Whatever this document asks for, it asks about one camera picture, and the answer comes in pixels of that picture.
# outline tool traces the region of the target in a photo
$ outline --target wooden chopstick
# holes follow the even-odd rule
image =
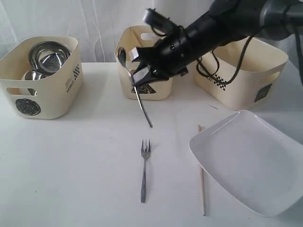
[[[198,132],[201,132],[204,130],[204,127],[201,127],[201,125],[198,125]],[[205,206],[205,183],[204,183],[204,169],[200,167],[200,180],[201,180],[201,206],[202,206],[202,214],[203,216],[206,216],[206,206]]]

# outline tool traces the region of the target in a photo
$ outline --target white curtain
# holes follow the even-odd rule
[[[143,24],[146,8],[156,8],[175,23],[189,25],[213,0],[0,0],[0,58],[37,35],[67,35],[80,42],[82,62],[115,61],[122,32]],[[294,38],[272,44],[293,50]]]

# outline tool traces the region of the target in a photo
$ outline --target white tabletop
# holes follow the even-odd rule
[[[175,78],[164,101],[125,98],[114,63],[84,63],[85,84],[70,111],[23,119],[0,96],[0,226],[303,225],[303,199],[275,218],[259,217],[206,177],[207,217],[201,215],[198,165],[188,149],[197,124],[209,127],[234,111],[208,95],[190,75]],[[303,143],[303,87],[288,63],[273,96],[252,109]],[[140,203],[142,139],[152,140],[147,203]]]

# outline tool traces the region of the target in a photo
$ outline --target white plate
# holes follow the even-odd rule
[[[303,196],[303,146],[249,111],[191,139],[201,167],[250,210],[266,217]]]

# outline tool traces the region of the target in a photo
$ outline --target fork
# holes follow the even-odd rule
[[[141,203],[146,202],[146,161],[151,156],[151,141],[149,140],[148,146],[147,141],[142,140],[141,146],[141,156],[144,159],[144,167],[143,167],[143,177],[142,177],[142,186],[141,186]]]

